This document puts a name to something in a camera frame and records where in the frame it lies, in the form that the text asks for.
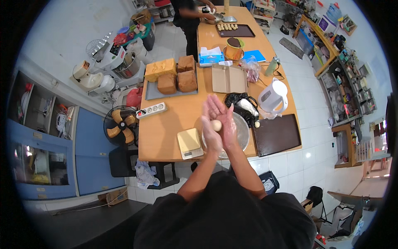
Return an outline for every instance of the blue notebook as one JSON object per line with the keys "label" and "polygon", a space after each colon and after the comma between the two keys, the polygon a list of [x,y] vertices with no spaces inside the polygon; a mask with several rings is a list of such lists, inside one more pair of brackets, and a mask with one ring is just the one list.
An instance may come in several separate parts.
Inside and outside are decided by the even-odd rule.
{"label": "blue notebook", "polygon": [[266,61],[265,57],[261,54],[260,51],[258,50],[253,50],[253,51],[245,51],[245,56],[243,56],[243,59],[248,59],[251,56],[254,56],[257,60],[257,62],[264,62]]}

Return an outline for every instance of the electric socket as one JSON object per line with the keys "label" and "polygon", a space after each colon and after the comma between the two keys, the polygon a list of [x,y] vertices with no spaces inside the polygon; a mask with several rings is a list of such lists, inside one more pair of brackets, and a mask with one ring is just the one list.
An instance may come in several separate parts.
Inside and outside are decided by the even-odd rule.
{"label": "electric socket", "polygon": [[167,109],[168,109],[168,108],[167,108],[166,104],[165,104],[164,102],[162,102],[162,103],[159,103],[159,104],[156,104],[156,105],[149,106],[149,107],[147,107],[147,108],[138,110],[138,111],[136,112],[135,116],[136,116],[138,119],[146,118],[146,117],[149,117],[149,116],[151,116],[151,115],[164,112],[164,111],[166,111]]}

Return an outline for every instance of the dough ball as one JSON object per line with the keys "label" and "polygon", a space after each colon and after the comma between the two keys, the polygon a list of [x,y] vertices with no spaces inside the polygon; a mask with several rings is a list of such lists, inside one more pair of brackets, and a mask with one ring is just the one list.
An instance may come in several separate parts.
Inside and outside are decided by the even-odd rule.
{"label": "dough ball", "polygon": [[221,123],[220,120],[214,119],[214,120],[211,120],[210,122],[211,122],[211,126],[212,126],[214,131],[219,132],[221,130],[222,123]]}

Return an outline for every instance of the red plastic bag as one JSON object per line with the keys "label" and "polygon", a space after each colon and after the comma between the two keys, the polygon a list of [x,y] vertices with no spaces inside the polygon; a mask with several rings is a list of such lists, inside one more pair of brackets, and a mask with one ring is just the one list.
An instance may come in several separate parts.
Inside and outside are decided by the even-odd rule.
{"label": "red plastic bag", "polygon": [[120,33],[120,34],[118,34],[118,35],[113,39],[113,42],[114,42],[116,45],[125,44],[125,43],[127,42],[127,36],[126,36],[126,34],[125,34],[125,33]]}
{"label": "red plastic bag", "polygon": [[137,109],[139,110],[141,107],[142,90],[143,87],[131,90],[127,94],[126,106],[137,107]]}

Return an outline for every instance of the doormat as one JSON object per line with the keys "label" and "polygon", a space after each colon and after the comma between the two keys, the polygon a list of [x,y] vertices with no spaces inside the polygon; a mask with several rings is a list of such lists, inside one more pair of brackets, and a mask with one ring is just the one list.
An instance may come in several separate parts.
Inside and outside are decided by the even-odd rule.
{"label": "doormat", "polygon": [[294,45],[291,41],[286,38],[282,38],[279,43],[287,48],[290,52],[294,53],[298,58],[302,59],[304,52],[296,45]]}

